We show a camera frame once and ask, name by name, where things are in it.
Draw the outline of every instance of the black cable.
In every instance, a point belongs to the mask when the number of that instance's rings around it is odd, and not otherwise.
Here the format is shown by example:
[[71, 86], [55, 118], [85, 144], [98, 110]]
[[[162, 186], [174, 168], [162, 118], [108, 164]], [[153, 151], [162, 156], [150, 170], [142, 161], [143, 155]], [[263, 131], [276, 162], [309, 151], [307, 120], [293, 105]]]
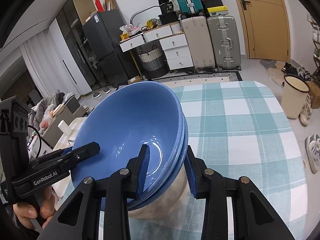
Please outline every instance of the black cable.
[[39, 150], [38, 150], [38, 153], [37, 153], [37, 156], [36, 156], [36, 158], [38, 158], [38, 157], [39, 157], [39, 154], [40, 154], [40, 151], [41, 151], [41, 147], [42, 147], [42, 142], [41, 142], [41, 141], [42, 141], [42, 138], [41, 138], [38, 130], [37, 130], [35, 127], [33, 127], [32, 125], [29, 125], [29, 124], [28, 124], [28, 127], [29, 127], [29, 128], [32, 128], [33, 130], [35, 130], [35, 131], [36, 131], [36, 134], [37, 134], [38, 137], [39, 137], [40, 145], [39, 145]]

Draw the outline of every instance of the white cabinet door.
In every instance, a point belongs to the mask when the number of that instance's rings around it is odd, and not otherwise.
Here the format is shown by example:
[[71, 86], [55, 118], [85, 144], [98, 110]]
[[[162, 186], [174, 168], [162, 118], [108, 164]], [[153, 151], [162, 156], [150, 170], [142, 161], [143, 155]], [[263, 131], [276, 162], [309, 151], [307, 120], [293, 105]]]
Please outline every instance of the white cabinet door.
[[49, 30], [61, 54], [64, 65], [70, 74], [70, 81], [72, 80], [71, 82], [74, 82], [74, 85], [78, 88], [78, 91], [80, 92], [81, 95], [90, 93], [92, 89], [87, 83], [87, 81], [85, 80], [84, 76], [82, 75], [75, 60], [73, 59], [73, 56], [59, 28], [57, 19], [54, 19], [54, 21], [49, 27]]
[[191, 56], [188, 57], [178, 57], [168, 60], [169, 68], [178, 69], [178, 68], [185, 68], [185, 67], [193, 67], [193, 62]]
[[140, 34], [140, 35], [138, 35], [134, 38], [131, 38], [127, 41], [121, 42], [120, 47], [121, 47], [122, 51], [125, 52], [125, 51], [133, 49], [135, 47], [138, 47], [144, 43], [145, 42], [144, 42], [143, 36], [142, 36], [142, 34]]
[[187, 57], [191, 56], [189, 46], [182, 46], [182, 47], [177, 47], [173, 49], [166, 49], [164, 51], [166, 58], [173, 59], [177, 57]]
[[173, 48], [188, 45], [186, 36], [184, 34], [161, 39], [160, 44], [163, 50], [173, 49]]
[[156, 28], [155, 30], [145, 32], [143, 34], [143, 37], [146, 40], [146, 42], [149, 42], [149, 41], [158, 40], [160, 38], [171, 36], [171, 35], [172, 35], [172, 30], [170, 25], [168, 25], [165, 27], [159, 27], [159, 28]]

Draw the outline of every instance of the door frame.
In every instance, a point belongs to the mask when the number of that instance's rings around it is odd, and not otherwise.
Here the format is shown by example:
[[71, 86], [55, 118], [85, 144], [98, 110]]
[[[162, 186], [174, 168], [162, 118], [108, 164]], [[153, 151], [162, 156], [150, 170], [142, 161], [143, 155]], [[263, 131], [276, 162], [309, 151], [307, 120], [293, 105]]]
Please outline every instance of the door frame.
[[[241, 18], [241, 23], [242, 23], [242, 30], [243, 30], [243, 36], [244, 36], [244, 45], [245, 45], [245, 52], [247, 54], [247, 57], [250, 58], [250, 51], [249, 51], [249, 38], [248, 38], [248, 32], [247, 32], [247, 25], [245, 23], [245, 18], [244, 18], [244, 13], [243, 13], [243, 8], [240, 0], [236, 0], [240, 18]], [[290, 25], [289, 25], [289, 18], [288, 18], [288, 12], [287, 12], [287, 5], [284, 0], [282, 0], [282, 4], [284, 5], [284, 14], [285, 18], [287, 20], [287, 37], [288, 37], [288, 62], [290, 62], [291, 59], [291, 40], [290, 40]]]

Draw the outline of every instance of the door lock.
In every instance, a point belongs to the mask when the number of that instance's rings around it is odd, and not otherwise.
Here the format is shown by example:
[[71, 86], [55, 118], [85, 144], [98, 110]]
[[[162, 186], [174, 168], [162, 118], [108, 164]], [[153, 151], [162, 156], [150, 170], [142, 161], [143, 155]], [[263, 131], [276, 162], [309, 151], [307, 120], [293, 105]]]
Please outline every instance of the door lock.
[[251, 2], [250, 1], [241, 0], [241, 3], [242, 3], [243, 9], [246, 11], [247, 10], [246, 3], [251, 3]]

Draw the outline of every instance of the teal and white tablecloth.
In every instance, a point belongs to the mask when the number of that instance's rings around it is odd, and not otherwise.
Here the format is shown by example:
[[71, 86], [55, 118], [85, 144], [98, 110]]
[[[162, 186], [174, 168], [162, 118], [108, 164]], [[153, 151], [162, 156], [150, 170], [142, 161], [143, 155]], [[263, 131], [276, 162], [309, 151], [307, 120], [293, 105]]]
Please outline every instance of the teal and white tablecloth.
[[[172, 90], [187, 119], [189, 145], [195, 156], [222, 176], [248, 176], [295, 239], [302, 239], [308, 195], [301, 153], [287, 117], [270, 89], [257, 82], [241, 81]], [[164, 218], [130, 219], [131, 239], [198, 240], [204, 206], [205, 200], [195, 200], [189, 193]], [[234, 239], [232, 211], [228, 207], [229, 239]]]

